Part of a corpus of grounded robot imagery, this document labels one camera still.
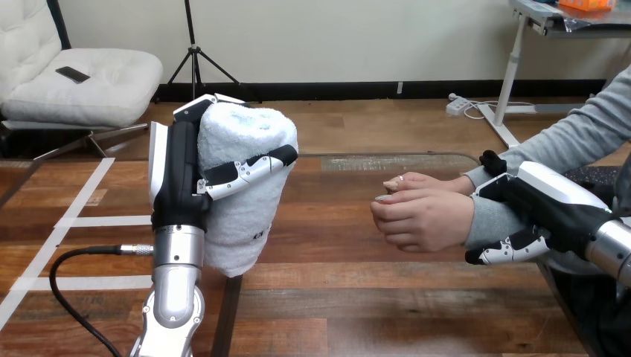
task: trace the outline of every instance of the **smartphone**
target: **smartphone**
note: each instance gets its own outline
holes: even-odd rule
[[[72,67],[62,67],[55,70],[57,73],[61,74],[64,77],[70,78],[76,84],[83,83],[87,79],[90,78],[89,75],[83,74]]]

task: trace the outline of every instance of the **robotic arm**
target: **robotic arm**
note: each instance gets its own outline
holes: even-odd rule
[[[621,185],[627,182],[618,180],[616,191],[620,194]],[[468,263],[521,262],[551,249],[573,251],[619,283],[631,286],[631,228],[580,185],[526,161],[516,176],[500,175],[480,186],[475,195],[507,202],[531,217],[535,225],[493,245],[468,251]]]
[[[205,215],[212,202],[247,188],[298,157],[290,145],[202,172],[197,134],[202,114],[218,102],[204,95],[173,112],[172,126],[151,123],[150,201],[155,234],[154,287],[143,306],[143,332],[131,357],[192,357],[190,340],[204,316],[198,283],[204,257]]]

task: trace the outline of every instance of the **white cushion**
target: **white cushion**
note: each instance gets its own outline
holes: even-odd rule
[[[91,78],[76,84],[55,72],[70,66]],[[61,51],[44,71],[13,90],[2,106],[8,120],[123,127],[147,109],[162,76],[160,60],[140,51]]]
[[[60,51],[46,0],[1,0],[0,107],[15,87],[35,78]]]

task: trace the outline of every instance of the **power strip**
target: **power strip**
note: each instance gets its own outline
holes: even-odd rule
[[[471,106],[471,102],[463,97],[457,97],[447,106],[447,114],[462,115],[467,108]]]

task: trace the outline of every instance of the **gray sweater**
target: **gray sweater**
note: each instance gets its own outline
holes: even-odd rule
[[[508,172],[517,174],[523,161],[535,161],[558,173],[591,164],[616,151],[631,139],[631,67],[620,73],[600,94],[585,106],[523,144],[509,149],[500,157]],[[477,187],[492,177],[483,167],[466,174]],[[473,198],[475,214],[465,243],[469,249],[480,248],[505,239],[528,225],[527,217],[513,212],[507,205],[479,197]],[[599,274],[591,263],[573,253],[551,251],[542,257],[562,271],[576,274]]]

